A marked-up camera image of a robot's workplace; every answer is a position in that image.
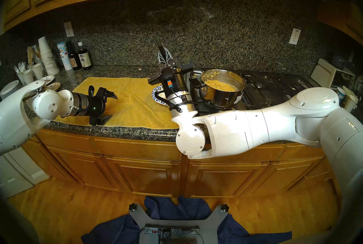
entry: kitchen counter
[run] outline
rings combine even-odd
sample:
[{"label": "kitchen counter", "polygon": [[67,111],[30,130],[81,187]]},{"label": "kitchen counter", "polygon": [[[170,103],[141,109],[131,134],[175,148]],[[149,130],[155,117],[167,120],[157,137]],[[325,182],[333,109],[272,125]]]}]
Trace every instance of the kitchen counter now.
[{"label": "kitchen counter", "polygon": [[[83,80],[88,77],[108,77],[108,78],[152,78],[159,73],[158,67],[151,66],[94,66],[89,71],[80,69],[78,71],[65,71],[61,68],[60,72],[55,75],[53,83],[61,83],[60,90],[72,91]],[[30,108],[25,105],[25,110],[30,118],[35,116]],[[163,142],[175,142],[175,137],[178,129],[173,130],[151,130],[148,128],[126,128],[126,127],[104,127],[104,126],[79,126],[68,125],[59,122],[50,122],[44,127],[48,130],[68,132],[80,135],[102,136],[108,138],[123,138],[123,139],[138,139],[138,140],[152,140]],[[290,141],[276,141],[276,143],[283,143]],[[210,143],[209,135],[206,133],[206,143]]]}]

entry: dark glass bottle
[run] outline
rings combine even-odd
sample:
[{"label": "dark glass bottle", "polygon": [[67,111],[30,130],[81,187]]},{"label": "dark glass bottle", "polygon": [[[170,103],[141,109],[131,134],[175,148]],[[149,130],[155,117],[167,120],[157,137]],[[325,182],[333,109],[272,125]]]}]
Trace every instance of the dark glass bottle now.
[{"label": "dark glass bottle", "polygon": [[88,55],[88,50],[83,46],[82,42],[79,42],[78,45],[78,56],[80,58],[81,65],[84,70],[90,70],[92,68],[92,63]]},{"label": "dark glass bottle", "polygon": [[73,49],[71,42],[66,42],[67,48],[68,48],[68,57],[69,61],[73,67],[73,70],[79,70],[82,68],[80,58],[78,57],[78,53],[76,53]]}]

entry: food in pot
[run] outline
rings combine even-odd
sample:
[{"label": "food in pot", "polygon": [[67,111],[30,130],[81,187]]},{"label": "food in pot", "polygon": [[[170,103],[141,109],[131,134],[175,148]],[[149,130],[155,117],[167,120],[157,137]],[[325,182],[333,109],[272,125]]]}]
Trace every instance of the food in pot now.
[{"label": "food in pot", "polygon": [[205,84],[220,91],[237,91],[237,89],[231,84],[220,82],[218,80],[207,80]]}]

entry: pot handle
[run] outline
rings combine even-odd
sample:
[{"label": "pot handle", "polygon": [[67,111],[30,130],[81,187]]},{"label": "pot handle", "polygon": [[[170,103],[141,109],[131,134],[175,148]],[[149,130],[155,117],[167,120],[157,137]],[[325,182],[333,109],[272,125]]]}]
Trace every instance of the pot handle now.
[{"label": "pot handle", "polygon": [[202,88],[205,87],[206,84],[200,82],[195,76],[189,78],[190,83],[193,85],[194,88]]}]

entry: outlet cover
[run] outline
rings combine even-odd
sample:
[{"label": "outlet cover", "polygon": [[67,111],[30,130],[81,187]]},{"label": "outlet cover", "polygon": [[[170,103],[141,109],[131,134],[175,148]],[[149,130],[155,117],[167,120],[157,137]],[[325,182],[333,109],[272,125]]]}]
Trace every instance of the outlet cover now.
[{"label": "outlet cover", "polygon": [[73,33],[73,29],[72,29],[72,24],[71,24],[70,21],[64,22],[64,29],[66,29],[67,37],[74,37],[74,33]]},{"label": "outlet cover", "polygon": [[301,30],[294,28],[289,43],[297,45]]}]

